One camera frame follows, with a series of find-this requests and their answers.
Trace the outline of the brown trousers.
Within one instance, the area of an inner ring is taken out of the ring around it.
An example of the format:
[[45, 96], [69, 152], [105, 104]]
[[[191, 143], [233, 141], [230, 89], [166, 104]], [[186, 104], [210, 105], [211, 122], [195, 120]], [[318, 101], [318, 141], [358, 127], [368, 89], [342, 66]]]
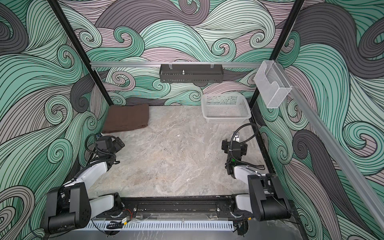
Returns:
[[116, 106], [109, 108], [103, 134], [127, 132], [146, 128], [150, 117], [148, 104], [137, 106]]

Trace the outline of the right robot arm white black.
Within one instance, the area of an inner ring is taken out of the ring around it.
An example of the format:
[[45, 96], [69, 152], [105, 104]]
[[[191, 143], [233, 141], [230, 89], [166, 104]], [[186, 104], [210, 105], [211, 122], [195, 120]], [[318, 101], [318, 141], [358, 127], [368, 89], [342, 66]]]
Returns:
[[242, 161], [247, 149], [248, 145], [237, 138], [222, 141], [222, 150], [227, 154], [227, 174], [249, 188], [247, 194], [235, 196], [234, 209], [250, 213], [259, 222], [291, 218], [292, 210], [278, 176], [261, 174], [257, 169], [263, 165], [252, 167]]

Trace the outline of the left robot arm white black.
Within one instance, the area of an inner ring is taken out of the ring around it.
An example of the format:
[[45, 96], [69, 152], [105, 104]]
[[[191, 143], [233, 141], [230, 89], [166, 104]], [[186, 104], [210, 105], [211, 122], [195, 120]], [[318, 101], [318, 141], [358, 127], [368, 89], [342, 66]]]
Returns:
[[86, 138], [85, 148], [91, 159], [71, 180], [47, 193], [42, 228], [48, 235], [82, 229], [101, 214], [110, 218], [122, 216], [124, 204], [118, 193], [91, 200], [88, 191], [112, 166], [119, 164], [116, 154], [124, 146], [119, 137], [91, 134]]

